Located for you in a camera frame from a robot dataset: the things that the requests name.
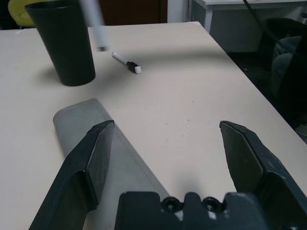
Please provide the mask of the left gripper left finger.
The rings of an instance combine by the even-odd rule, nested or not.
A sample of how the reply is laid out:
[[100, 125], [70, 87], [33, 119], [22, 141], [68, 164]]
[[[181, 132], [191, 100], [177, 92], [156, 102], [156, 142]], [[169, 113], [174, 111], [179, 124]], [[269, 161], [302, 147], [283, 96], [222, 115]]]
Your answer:
[[115, 123], [93, 126], [65, 158], [31, 230], [81, 230], [101, 202]]

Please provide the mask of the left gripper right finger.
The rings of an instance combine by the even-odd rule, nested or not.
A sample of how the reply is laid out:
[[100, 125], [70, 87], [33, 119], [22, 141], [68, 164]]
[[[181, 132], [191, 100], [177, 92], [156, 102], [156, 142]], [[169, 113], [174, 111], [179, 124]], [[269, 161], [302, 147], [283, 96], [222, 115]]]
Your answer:
[[253, 193], [273, 230], [305, 230], [307, 197], [256, 133], [221, 121], [227, 166], [239, 193]]

